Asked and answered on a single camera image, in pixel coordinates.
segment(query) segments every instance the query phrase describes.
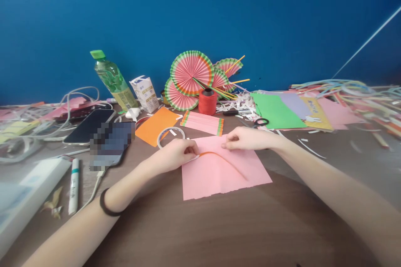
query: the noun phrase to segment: green paper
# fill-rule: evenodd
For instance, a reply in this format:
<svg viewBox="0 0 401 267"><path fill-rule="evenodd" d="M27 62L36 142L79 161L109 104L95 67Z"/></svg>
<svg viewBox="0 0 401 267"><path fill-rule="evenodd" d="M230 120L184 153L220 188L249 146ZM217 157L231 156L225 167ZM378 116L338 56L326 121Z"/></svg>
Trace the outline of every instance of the green paper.
<svg viewBox="0 0 401 267"><path fill-rule="evenodd" d="M255 100L256 113L269 120L270 129L304 128L304 122L284 104L280 96L251 93Z"/></svg>

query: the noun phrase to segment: green bottle cap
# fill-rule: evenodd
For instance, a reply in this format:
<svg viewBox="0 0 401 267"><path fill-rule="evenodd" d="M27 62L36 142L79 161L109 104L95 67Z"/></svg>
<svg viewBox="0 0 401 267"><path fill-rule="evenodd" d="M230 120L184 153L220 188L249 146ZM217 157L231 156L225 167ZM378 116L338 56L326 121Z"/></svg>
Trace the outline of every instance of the green bottle cap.
<svg viewBox="0 0 401 267"><path fill-rule="evenodd" d="M92 50L91 54L94 59L100 59L106 57L102 50Z"/></svg>

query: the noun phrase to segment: red thread spool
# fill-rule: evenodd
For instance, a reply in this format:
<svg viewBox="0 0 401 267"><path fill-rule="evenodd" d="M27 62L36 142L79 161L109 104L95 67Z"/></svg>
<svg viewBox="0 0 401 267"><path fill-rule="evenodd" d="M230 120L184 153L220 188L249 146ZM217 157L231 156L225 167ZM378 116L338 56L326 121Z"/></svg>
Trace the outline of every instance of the red thread spool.
<svg viewBox="0 0 401 267"><path fill-rule="evenodd" d="M199 94L199 112L213 116L216 113L217 94L206 88Z"/></svg>

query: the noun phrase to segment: paper fan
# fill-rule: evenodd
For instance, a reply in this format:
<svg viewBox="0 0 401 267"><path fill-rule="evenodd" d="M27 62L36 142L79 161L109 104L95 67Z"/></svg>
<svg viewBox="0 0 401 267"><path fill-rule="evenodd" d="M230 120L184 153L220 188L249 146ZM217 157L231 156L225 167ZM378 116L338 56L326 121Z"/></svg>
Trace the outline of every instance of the paper fan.
<svg viewBox="0 0 401 267"><path fill-rule="evenodd" d="M196 80L210 86L213 82L214 68L203 53L186 51L173 61L170 75L177 90L186 96L196 96L203 90Z"/></svg>
<svg viewBox="0 0 401 267"><path fill-rule="evenodd" d="M180 91L175 87L171 77L166 82L164 92L168 103L176 110L190 111L198 105L199 99L196 97L185 96L180 93Z"/></svg>
<svg viewBox="0 0 401 267"><path fill-rule="evenodd" d="M219 60L216 62L213 67L216 69L221 69L224 71L224 73L227 75L227 77L231 77L233 74L235 74L239 69L242 68L243 64L241 62L238 62L234 67L231 68L233 64L237 62L237 59L235 58L225 58L223 60ZM228 84L224 85L222 87L222 90L225 92L231 93L232 91L235 90L235 86Z"/></svg>
<svg viewBox="0 0 401 267"><path fill-rule="evenodd" d="M231 66L233 64L235 64L237 62L237 59L235 58L225 58L223 60L219 60L218 62L216 62L213 67L215 68L220 68L221 70L223 70L224 72L226 72L228 69L231 68ZM226 73L227 77L230 78L233 74L235 74L239 69L241 69L243 66L243 64L241 62L239 62L238 64L236 64L234 67L232 67L230 69L230 71L228 71Z"/></svg>
<svg viewBox="0 0 401 267"><path fill-rule="evenodd" d="M223 70L215 68L212 87L221 87L229 84L227 75Z"/></svg>

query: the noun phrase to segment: hand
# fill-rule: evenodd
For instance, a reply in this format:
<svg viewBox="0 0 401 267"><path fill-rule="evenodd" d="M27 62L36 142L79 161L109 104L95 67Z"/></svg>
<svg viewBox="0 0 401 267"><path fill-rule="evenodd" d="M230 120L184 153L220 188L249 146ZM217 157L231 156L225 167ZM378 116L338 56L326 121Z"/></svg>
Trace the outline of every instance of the hand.
<svg viewBox="0 0 401 267"><path fill-rule="evenodd" d="M199 155L194 140L174 139L146 160L156 175L177 169Z"/></svg>
<svg viewBox="0 0 401 267"><path fill-rule="evenodd" d="M280 138L282 137L268 131L242 126L230 132L221 147L230 150L261 150L273 147L280 141Z"/></svg>

